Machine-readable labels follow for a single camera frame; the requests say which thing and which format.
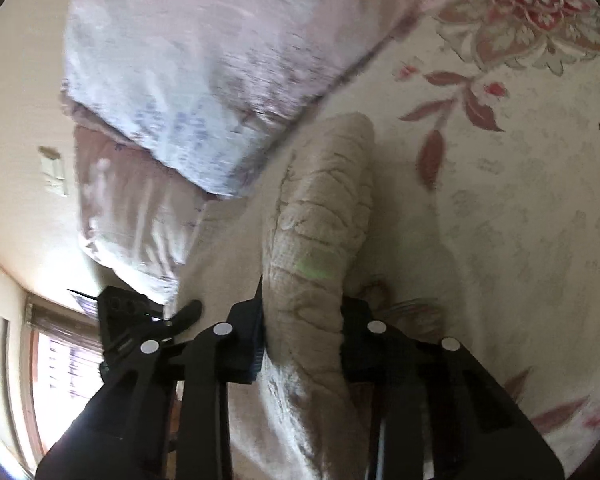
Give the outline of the cream knit sweater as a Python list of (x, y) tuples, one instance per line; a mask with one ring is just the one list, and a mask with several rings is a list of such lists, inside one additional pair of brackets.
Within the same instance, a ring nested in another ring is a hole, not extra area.
[(204, 206), (169, 311), (202, 303), (201, 325), (263, 299), (257, 381), (228, 390), (241, 479), (358, 479), (366, 440), (343, 379), (340, 304), (372, 209), (374, 128), (363, 114), (298, 131), (251, 194)]

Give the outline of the pink lavender-print pillow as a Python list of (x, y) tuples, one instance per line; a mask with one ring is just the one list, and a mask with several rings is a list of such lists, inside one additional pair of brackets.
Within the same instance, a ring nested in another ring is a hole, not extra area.
[(422, 0), (71, 0), (65, 96), (205, 191), (239, 194)]

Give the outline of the floral bedspread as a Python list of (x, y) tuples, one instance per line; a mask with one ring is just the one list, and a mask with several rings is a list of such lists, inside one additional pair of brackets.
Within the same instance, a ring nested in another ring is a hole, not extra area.
[(343, 295), (461, 341), (574, 474), (600, 440), (600, 6), (448, 0), (312, 124), (352, 113), (372, 209)]

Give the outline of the white wall switch panel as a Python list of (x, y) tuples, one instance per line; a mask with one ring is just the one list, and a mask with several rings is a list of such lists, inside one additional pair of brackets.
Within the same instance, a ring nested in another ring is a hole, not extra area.
[(68, 182), (65, 172), (65, 164), (60, 151), (49, 146), (39, 146), (41, 172), (44, 179), (45, 189), (58, 196), (68, 195)]

